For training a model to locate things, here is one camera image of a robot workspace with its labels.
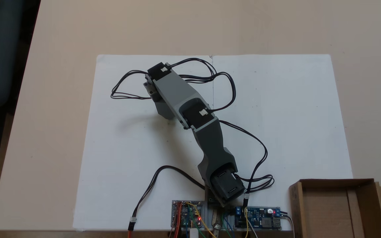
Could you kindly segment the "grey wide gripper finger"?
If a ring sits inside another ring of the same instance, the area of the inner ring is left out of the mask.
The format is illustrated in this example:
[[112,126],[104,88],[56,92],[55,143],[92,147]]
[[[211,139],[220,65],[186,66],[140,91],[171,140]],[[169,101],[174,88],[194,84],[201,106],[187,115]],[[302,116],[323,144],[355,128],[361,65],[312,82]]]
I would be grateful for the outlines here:
[[154,100],[157,112],[167,120],[174,120],[177,117],[177,102],[163,98]]

